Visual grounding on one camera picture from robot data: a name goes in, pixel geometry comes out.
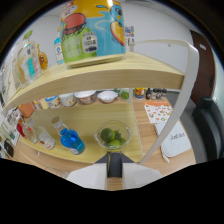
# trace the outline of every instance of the bottle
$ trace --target bottle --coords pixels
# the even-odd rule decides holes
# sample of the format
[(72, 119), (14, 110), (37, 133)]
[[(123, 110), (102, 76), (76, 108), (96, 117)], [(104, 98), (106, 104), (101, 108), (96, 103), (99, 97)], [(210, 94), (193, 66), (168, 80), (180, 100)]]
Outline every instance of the bottle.
[(19, 118), (17, 126), (16, 126), (17, 131), (23, 136), (23, 138), (26, 139), (25, 134), (23, 133), (23, 121), (21, 118)]
[(48, 66), (48, 58), (47, 55), (40, 51), (40, 47), (39, 44), (37, 44), (37, 53), (38, 53), (38, 57), (39, 57), (39, 62), (40, 62), (40, 67), (42, 70), (47, 69)]
[(33, 129), (37, 141), (46, 149), (53, 149), (55, 146), (55, 139), (47, 132), (47, 130), (42, 126), (37, 126), (32, 118), (30, 118), (27, 123), (30, 128)]
[(162, 89), (157, 90), (156, 99), (161, 99)]
[(166, 97), (166, 92), (167, 92), (166, 89), (163, 89), (163, 90), (162, 90), (161, 100), (164, 100), (164, 99), (165, 99), (165, 97)]
[(149, 99), (150, 99), (150, 95), (151, 95), (151, 91), (150, 91), (150, 88), (148, 88), (148, 89), (147, 89), (147, 92), (146, 92), (146, 94), (145, 94), (145, 98), (146, 98), (147, 100), (149, 100)]
[(68, 129), (59, 116), (54, 117), (51, 123), (60, 135), (61, 144), (68, 148), (72, 154), (79, 155), (84, 151), (85, 145), (77, 132), (73, 129)]
[(154, 88), (154, 89), (152, 90), (151, 99), (152, 99), (152, 100), (155, 100), (155, 99), (156, 99), (156, 95), (157, 95), (157, 89)]
[(23, 125), (23, 132), (33, 144), (37, 143), (37, 138), (34, 129), (34, 122), (31, 118), (28, 119), (27, 123)]
[(41, 75), (36, 43), (30, 41), (32, 30), (23, 37), (23, 47), (18, 53), (19, 77), (22, 87), (26, 87)]
[(64, 63), (63, 53), (62, 53), (62, 49), (61, 49), (61, 39), (60, 39), (60, 34), (59, 34), (59, 28), (58, 28), (58, 38), (54, 41), (54, 49), (55, 49), (55, 53), (56, 53), (57, 63), (59, 65)]

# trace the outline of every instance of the bowl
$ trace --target bowl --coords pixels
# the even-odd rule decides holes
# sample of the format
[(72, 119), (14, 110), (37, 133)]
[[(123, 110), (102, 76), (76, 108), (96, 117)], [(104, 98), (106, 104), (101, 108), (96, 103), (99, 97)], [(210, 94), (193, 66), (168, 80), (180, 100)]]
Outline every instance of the bowl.
[(111, 103), (118, 96), (114, 91), (103, 91), (97, 95), (104, 103)]
[(125, 123), (110, 120), (98, 127), (94, 138), (107, 152), (119, 152), (129, 144), (132, 135), (133, 131)]
[(84, 104), (90, 104), (94, 99), (95, 92), (96, 90), (76, 92), (75, 97), (77, 97)]

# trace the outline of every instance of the blue bottle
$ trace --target blue bottle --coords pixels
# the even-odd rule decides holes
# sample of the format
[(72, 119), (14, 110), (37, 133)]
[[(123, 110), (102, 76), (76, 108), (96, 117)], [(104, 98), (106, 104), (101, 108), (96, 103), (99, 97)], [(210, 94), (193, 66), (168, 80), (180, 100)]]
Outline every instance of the blue bottle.
[(61, 49), (61, 39), (59, 36), (59, 28), (58, 28), (58, 38), (54, 41), (54, 49), (55, 49), (57, 63), (59, 65), (64, 63), (63, 53)]
[(60, 135), (61, 144), (68, 148), (71, 153), (79, 155), (84, 151), (85, 145), (77, 132), (73, 129), (68, 129), (59, 116), (54, 117), (51, 123)]

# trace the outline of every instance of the wooden shelf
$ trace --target wooden shelf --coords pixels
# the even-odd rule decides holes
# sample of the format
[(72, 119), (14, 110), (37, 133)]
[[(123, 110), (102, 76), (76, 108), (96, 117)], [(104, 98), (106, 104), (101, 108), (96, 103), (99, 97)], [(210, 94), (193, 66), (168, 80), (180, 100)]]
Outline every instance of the wooden shelf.
[[(85, 143), (86, 149), (80, 155), (73, 155), (60, 143), (57, 130), (52, 126), (51, 119), (60, 116), (69, 128), (75, 129)], [(94, 103), (85, 106), (63, 107), (49, 110), (35, 111), (31, 116), (37, 125), (41, 125), (56, 139), (56, 146), (52, 150), (45, 149), (41, 144), (32, 144), (29, 140), (20, 138), (20, 141), (27, 146), (42, 153), (82, 163), (95, 163), (102, 158), (106, 151), (101, 149), (93, 135), (97, 128), (109, 120), (118, 120), (127, 124), (134, 134), (130, 143), (125, 148), (124, 154), (135, 162), (142, 159), (142, 150), (138, 128), (130, 103), (100, 104)]]
[(3, 111), (35, 99), (64, 93), (135, 88), (136, 86), (181, 89), (184, 74), (158, 60), (127, 52), (119, 61), (71, 68), (55, 65), (24, 89), (20, 89), (5, 105)]

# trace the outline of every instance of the lime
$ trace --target lime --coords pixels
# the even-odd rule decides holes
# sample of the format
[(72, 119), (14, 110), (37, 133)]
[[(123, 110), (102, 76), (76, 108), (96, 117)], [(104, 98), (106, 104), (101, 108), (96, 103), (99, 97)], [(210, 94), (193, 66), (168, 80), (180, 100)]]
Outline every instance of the lime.
[(126, 142), (124, 138), (119, 138), (118, 141), (121, 143), (121, 145), (123, 145)]
[(120, 145), (121, 143), (118, 140), (112, 140), (107, 144), (107, 146), (113, 146), (113, 147), (118, 147)]
[(100, 133), (100, 137), (103, 141), (110, 142), (110, 141), (114, 140), (115, 133), (110, 128), (104, 128)]

